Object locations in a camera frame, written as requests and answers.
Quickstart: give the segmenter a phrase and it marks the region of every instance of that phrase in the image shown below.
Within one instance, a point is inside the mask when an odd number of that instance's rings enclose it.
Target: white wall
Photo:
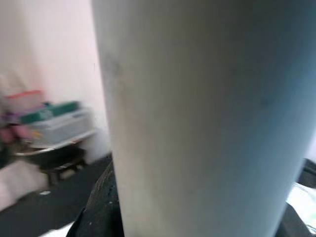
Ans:
[[[0,1],[0,74],[8,70],[27,82],[28,89],[40,86],[40,72],[16,0]]]
[[[110,151],[90,0],[0,1],[0,74],[7,68],[52,102],[91,108],[88,162]]]
[[[92,109],[99,132],[86,144],[88,161],[103,156],[110,148],[90,1],[19,0],[19,7],[47,98]]]

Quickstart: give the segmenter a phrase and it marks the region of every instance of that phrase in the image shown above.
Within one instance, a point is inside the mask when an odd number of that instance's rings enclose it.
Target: dark floor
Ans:
[[[0,212],[0,237],[38,237],[73,222],[110,161],[101,159],[53,187],[49,195],[28,195]]]

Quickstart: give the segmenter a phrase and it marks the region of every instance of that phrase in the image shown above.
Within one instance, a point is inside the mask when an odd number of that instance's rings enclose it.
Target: pink object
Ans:
[[[19,138],[30,139],[32,137],[31,133],[29,132],[27,127],[24,125],[14,125],[12,126],[12,129],[14,133],[16,134],[16,136]]]
[[[2,128],[0,129],[0,137],[4,143],[12,143],[14,141],[14,135],[10,128]]]

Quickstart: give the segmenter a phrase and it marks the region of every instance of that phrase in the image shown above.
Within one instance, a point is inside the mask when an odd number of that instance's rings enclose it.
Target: black fabric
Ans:
[[[85,210],[67,235],[67,237],[91,236],[124,236],[112,162],[95,184]]]
[[[0,169],[5,167],[9,163],[9,152],[7,147],[0,150]]]
[[[275,237],[312,237],[294,208],[287,204]]]
[[[309,188],[316,188],[316,164],[309,159],[305,160],[303,170],[297,181]]]

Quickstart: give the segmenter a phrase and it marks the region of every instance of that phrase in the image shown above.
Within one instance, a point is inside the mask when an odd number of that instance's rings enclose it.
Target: white pole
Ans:
[[[272,237],[316,125],[313,1],[93,2],[126,237]]]

